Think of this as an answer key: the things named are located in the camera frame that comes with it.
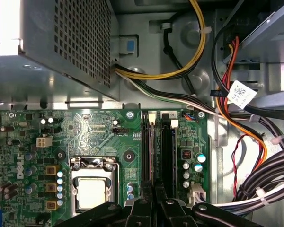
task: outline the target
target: motherboard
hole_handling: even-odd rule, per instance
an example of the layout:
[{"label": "motherboard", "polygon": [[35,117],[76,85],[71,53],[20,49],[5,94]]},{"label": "motherboard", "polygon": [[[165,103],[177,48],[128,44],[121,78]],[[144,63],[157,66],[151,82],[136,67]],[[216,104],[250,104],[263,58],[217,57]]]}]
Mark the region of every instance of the motherboard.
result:
[{"label": "motherboard", "polygon": [[207,118],[193,110],[0,111],[0,227],[54,226],[162,179],[209,191]]}]

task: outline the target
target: red component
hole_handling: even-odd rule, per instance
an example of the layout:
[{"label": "red component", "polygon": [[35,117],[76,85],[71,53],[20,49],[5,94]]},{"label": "red component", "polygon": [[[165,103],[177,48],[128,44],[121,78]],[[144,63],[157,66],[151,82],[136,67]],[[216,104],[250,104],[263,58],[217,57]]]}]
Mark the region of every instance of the red component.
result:
[{"label": "red component", "polygon": [[183,159],[191,159],[191,151],[190,150],[184,150],[182,152],[182,158]]}]

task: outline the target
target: white sticker label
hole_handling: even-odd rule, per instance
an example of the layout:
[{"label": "white sticker label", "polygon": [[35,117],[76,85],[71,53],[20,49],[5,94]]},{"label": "white sticker label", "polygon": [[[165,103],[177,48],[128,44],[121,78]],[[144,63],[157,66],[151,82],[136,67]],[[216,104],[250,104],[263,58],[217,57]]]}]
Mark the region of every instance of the white sticker label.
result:
[{"label": "white sticker label", "polygon": [[256,91],[236,80],[233,82],[227,98],[241,109],[244,109],[256,94]]}]

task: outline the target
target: green circuit board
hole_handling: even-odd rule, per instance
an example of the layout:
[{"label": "green circuit board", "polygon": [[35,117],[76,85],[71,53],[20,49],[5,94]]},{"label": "green circuit board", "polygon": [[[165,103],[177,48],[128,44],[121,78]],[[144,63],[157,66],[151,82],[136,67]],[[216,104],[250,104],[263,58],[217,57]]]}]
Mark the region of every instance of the green circuit board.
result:
[{"label": "green circuit board", "polygon": [[[182,164],[184,161],[193,165],[195,154],[208,156],[207,118],[187,121],[182,116],[183,110],[173,110],[179,120],[177,130],[178,147],[178,193],[179,199],[187,202],[188,189],[182,187]],[[41,119],[58,119],[52,124],[41,124]],[[113,133],[114,120],[117,120],[121,133]],[[5,182],[18,185],[17,195],[6,199],[3,197],[0,209],[3,212],[3,226],[22,227],[36,223],[36,217],[50,213],[50,220],[44,226],[53,226],[60,221],[71,218],[71,191],[69,159],[73,156],[109,156],[116,157],[120,164],[119,203],[124,205],[128,199],[126,188],[133,185],[132,194],[140,193],[141,181],[141,110],[40,110],[40,111],[0,111],[0,126],[13,126],[14,131],[0,132],[0,186]],[[52,137],[52,145],[46,148],[36,146],[36,139],[43,134]],[[8,141],[16,145],[7,145]],[[188,160],[182,158],[183,148],[192,152]],[[126,160],[124,154],[130,151],[133,157]],[[36,154],[26,160],[27,154]],[[36,172],[26,176],[28,168],[36,168]],[[47,201],[56,201],[56,193],[47,192],[48,184],[56,183],[57,176],[49,175],[47,167],[64,171],[63,205],[48,209]],[[209,190],[209,168],[204,164],[202,173],[190,169],[190,180],[201,183]],[[26,188],[36,186],[31,193]]]}]

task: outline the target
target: black ram slot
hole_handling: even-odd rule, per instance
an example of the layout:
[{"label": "black ram slot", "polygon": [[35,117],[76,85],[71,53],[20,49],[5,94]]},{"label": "black ram slot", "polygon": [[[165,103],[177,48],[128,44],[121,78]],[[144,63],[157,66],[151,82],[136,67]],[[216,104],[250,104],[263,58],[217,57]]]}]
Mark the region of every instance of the black ram slot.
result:
[{"label": "black ram slot", "polygon": [[151,179],[150,172],[150,124],[147,112],[141,113],[141,162],[142,181]]},{"label": "black ram slot", "polygon": [[169,122],[162,123],[161,132],[161,177],[168,198],[175,198],[173,130]]}]

